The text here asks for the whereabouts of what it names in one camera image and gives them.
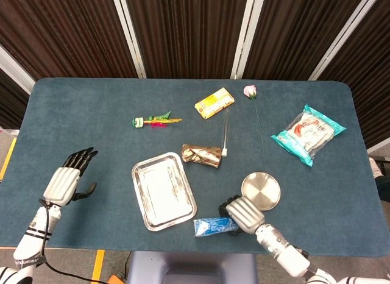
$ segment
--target gray floor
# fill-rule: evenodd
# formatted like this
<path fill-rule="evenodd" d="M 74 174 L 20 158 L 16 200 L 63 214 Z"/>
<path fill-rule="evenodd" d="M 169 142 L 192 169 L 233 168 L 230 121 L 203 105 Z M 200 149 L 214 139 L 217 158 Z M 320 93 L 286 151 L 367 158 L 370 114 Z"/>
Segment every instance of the gray floor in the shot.
<path fill-rule="evenodd" d="M 0 133 L 0 167 L 8 151 L 10 141 L 9 137 L 5 138 Z M 383 150 L 379 149 L 375 151 L 372 155 L 390 156 L 390 145 L 384 147 Z M 390 204 L 382 202 L 382 205 L 390 226 Z M 0 266 L 13 267 L 12 254 L 12 249 L 0 249 Z M 101 280 L 107 281 L 112 274 L 123 272 L 128 254 L 128 251 L 106 250 Z M 95 250 L 60 249 L 47 251 L 48 261 L 53 267 L 84 277 L 92 276 L 95 257 Z M 383 258 L 310 257 L 310 260 L 316 266 L 333 275 L 336 280 L 341 280 L 346 276 L 386 279 L 387 274 L 390 273 L 390 255 Z M 259 255 L 257 257 L 257 268 L 260 284 L 302 283 L 301 279 L 292 279 L 270 256 Z M 50 271 L 47 267 L 41 266 L 37 269 L 34 283 L 78 284 L 89 282 L 58 275 Z"/>

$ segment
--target round metal lid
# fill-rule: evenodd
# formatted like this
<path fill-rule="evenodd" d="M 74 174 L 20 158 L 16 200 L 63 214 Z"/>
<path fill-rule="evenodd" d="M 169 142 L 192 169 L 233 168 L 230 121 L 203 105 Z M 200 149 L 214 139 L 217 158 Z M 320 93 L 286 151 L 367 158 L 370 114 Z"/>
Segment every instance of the round metal lid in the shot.
<path fill-rule="evenodd" d="M 280 200 L 279 183 L 265 172 L 249 174 L 241 185 L 241 192 L 260 210 L 274 208 Z"/>

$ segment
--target flower stem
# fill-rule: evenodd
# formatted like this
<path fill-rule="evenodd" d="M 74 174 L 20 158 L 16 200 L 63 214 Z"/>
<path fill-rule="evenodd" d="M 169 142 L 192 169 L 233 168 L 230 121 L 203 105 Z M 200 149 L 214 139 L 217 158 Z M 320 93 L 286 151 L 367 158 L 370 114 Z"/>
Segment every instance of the flower stem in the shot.
<path fill-rule="evenodd" d="M 261 132 L 260 120 L 259 120 L 259 118 L 258 118 L 257 109 L 256 109 L 255 101 L 254 101 L 253 98 L 252 98 L 252 102 L 253 102 L 253 107 L 255 107 L 255 112 L 256 112 L 256 117 L 257 117 L 257 123 L 258 123 L 258 130 L 260 131 L 261 148 L 262 148 L 263 153 L 264 153 L 263 134 L 262 134 L 262 132 Z"/>

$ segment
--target black cord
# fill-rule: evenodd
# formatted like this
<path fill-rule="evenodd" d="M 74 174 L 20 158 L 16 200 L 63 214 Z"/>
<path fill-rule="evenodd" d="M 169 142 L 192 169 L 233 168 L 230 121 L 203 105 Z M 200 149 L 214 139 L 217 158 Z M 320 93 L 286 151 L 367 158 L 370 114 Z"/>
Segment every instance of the black cord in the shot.
<path fill-rule="evenodd" d="M 48 232 L 49 232 L 49 207 L 48 205 L 46 204 L 46 202 L 42 199 L 39 200 L 39 203 L 41 203 L 44 208 L 46 209 L 46 228 L 44 230 L 44 237 L 43 237 L 43 243 L 42 243 L 42 249 L 41 249 L 41 254 L 42 256 L 44 256 L 44 249 L 46 247 L 46 238 L 48 237 Z M 108 284 L 107 282 L 103 282 L 103 281 L 99 281 L 99 280 L 93 280 L 93 279 L 88 279 L 88 278 L 84 278 L 84 277 L 81 277 L 81 276 L 78 276 L 78 275 L 74 275 L 74 274 L 70 274 L 70 273 L 66 273 L 66 272 L 62 272 L 62 271 L 59 271 L 57 270 L 56 268 L 53 268 L 49 263 L 48 263 L 48 260 L 46 259 L 46 263 L 45 265 L 52 271 L 58 273 L 58 274 L 61 274 L 61 275 L 65 275 L 65 276 L 69 276 L 69 277 L 73 277 L 73 278 L 77 278 L 77 279 L 80 279 L 80 280 L 84 280 L 84 281 L 88 281 L 88 282 L 94 282 L 94 283 L 101 283 L 101 284 Z"/>
<path fill-rule="evenodd" d="M 324 283 L 324 284 L 329 284 L 329 282 L 325 282 L 325 281 L 322 281 L 322 280 L 313 280 L 313 281 L 306 282 L 306 284 L 309 284 L 309 283 Z"/>
<path fill-rule="evenodd" d="M 132 251 L 130 251 L 129 255 L 127 256 L 126 262 L 124 263 L 124 273 L 123 275 L 125 278 L 127 278 L 127 263 L 129 262 L 130 256 L 132 255 Z"/>
<path fill-rule="evenodd" d="M 56 273 L 58 273 L 58 274 L 61 274 L 61 275 L 65 275 L 65 276 L 69 276 L 69 277 L 81 279 L 81 280 L 88 281 L 88 282 L 92 282 L 92 283 L 108 284 L 107 282 L 103 282 L 103 281 L 99 281 L 99 280 L 92 280 L 92 279 L 84 278 L 84 277 L 81 277 L 81 276 L 78 276 L 78 275 L 74 275 L 74 274 L 70 274 L 70 273 L 66 273 L 66 272 L 59 271 L 59 270 L 57 270 L 56 268 L 53 268 L 48 262 L 46 262 L 45 265 L 46 265 L 50 270 L 52 270 L 52 271 L 54 271 L 54 272 L 56 272 Z"/>
<path fill-rule="evenodd" d="M 11 275 L 9 275 L 8 278 L 6 278 L 6 280 L 4 281 L 4 284 L 6 284 L 6 283 L 8 282 L 8 280 L 10 280 L 11 277 L 12 277 L 13 275 L 15 275 L 16 273 L 17 273 L 17 272 L 14 272 L 14 273 L 12 273 Z"/>

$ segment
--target plastic bag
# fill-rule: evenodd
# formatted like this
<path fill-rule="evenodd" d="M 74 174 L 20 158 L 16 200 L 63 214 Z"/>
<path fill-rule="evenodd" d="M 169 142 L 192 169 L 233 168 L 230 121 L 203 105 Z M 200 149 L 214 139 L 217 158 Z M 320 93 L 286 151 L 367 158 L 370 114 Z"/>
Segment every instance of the plastic bag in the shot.
<path fill-rule="evenodd" d="M 232 218 L 204 218 L 194 220 L 195 236 L 208 236 L 239 229 Z"/>
<path fill-rule="evenodd" d="M 305 105 L 303 112 L 286 130 L 271 138 L 288 152 L 298 156 L 304 164 L 312 166 L 316 152 L 344 130 L 345 127 Z"/>

